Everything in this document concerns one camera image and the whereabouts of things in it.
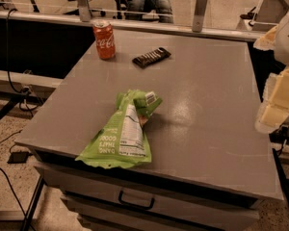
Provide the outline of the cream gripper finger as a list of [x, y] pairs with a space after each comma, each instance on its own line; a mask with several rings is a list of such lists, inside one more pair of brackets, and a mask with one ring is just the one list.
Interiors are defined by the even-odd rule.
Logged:
[[262, 97], [254, 126], [260, 133], [271, 134], [289, 116], [289, 66], [269, 75]]
[[253, 47], [262, 51], [274, 50], [276, 46], [276, 29], [277, 26], [270, 29], [264, 36], [258, 38]]

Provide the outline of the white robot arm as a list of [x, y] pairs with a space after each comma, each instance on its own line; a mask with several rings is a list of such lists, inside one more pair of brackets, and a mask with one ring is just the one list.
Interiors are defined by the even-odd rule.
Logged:
[[269, 74], [255, 119], [258, 132], [271, 134], [289, 116], [289, 11], [253, 47], [262, 51], [273, 50], [275, 59], [286, 65], [279, 74]]

